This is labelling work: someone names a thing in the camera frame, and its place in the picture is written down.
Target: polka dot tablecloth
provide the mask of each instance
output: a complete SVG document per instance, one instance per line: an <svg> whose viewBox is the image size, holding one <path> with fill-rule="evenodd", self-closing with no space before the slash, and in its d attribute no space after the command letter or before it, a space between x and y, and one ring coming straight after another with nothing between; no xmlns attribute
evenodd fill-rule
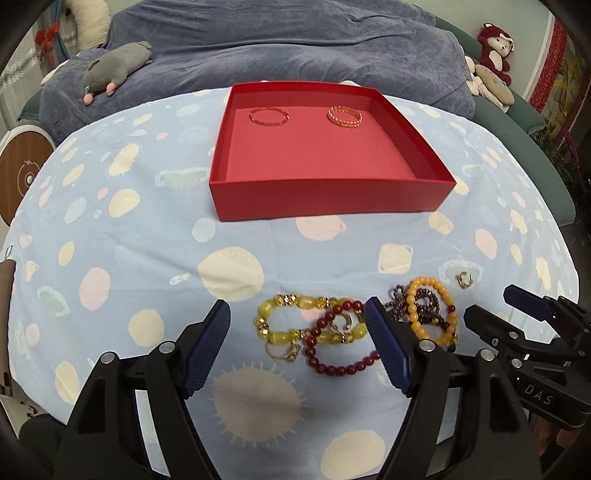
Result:
<svg viewBox="0 0 591 480"><path fill-rule="evenodd" d="M54 417L67 421L103 352L145 354L223 298L232 327L206 386L187 402L222 478L345 480L379 469L408 400L380 362L329 378L303 355L271 359L252 323L260 302L279 292L387 301L396 284L430 276L460 317L478 303L530 339L553 337L505 305L503 290L515 283L577 300L577 274L539 192L489 132L391 98L457 181L436 212L220 223L207 180L228 95L146 103L75 132L18 209L4 246L17 262L10 368ZM473 287L460 290L461 271ZM320 315L280 309L270 323L306 327ZM460 353L482 347L461 321L459 334ZM371 350L368 336L319 354L348 365ZM453 430L456 395L441 437ZM145 393L138 399L152 464L165 472Z"/></svg>

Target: red box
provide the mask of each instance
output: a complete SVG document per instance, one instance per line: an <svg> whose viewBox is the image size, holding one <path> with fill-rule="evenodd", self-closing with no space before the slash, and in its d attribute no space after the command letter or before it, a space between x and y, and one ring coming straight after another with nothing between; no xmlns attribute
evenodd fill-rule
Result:
<svg viewBox="0 0 591 480"><path fill-rule="evenodd" d="M361 126L331 123L326 114L337 105L360 112ZM280 108L289 121L257 125L249 114L259 107ZM255 117L284 119L273 111ZM455 184L425 139L377 90L321 82L234 85L209 179L222 221L433 211Z"/></svg>

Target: metal screw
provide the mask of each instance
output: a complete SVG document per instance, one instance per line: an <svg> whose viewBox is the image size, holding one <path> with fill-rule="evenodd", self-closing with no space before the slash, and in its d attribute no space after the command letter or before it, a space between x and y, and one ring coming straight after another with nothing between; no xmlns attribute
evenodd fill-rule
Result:
<svg viewBox="0 0 591 480"><path fill-rule="evenodd" d="M423 339L418 343L418 347L423 351L423 352L432 352L435 350L435 342L433 342L432 340L428 340L428 339Z"/></svg>
<svg viewBox="0 0 591 480"><path fill-rule="evenodd" d="M487 362L492 362L495 359L495 354L492 353L488 348L481 350L480 356Z"/></svg>
<svg viewBox="0 0 591 480"><path fill-rule="evenodd" d="M158 347L160 353L170 353L174 350L174 342L164 342Z"/></svg>
<svg viewBox="0 0 591 480"><path fill-rule="evenodd" d="M113 360L115 360L115 354L113 352L103 353L100 356L100 361L104 364L110 364Z"/></svg>

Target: gray plush toy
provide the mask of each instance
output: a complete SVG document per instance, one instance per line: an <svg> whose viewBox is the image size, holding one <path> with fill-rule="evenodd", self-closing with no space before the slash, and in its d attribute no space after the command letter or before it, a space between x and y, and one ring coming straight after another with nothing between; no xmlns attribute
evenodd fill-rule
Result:
<svg viewBox="0 0 591 480"><path fill-rule="evenodd" d="M82 77L84 103L90 105L95 94L104 92L111 96L127 77L144 65L152 63L151 45L146 42L128 43L105 53L93 61Z"/></svg>

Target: red ribbon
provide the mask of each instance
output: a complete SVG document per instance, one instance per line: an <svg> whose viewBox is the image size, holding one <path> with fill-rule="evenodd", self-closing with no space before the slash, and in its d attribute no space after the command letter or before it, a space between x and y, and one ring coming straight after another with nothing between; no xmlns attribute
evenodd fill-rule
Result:
<svg viewBox="0 0 591 480"><path fill-rule="evenodd" d="M60 31L60 23L55 22L47 30L39 30L35 35L35 43L41 49L40 59L43 60L46 55L50 62L53 62L53 38Z"/></svg>

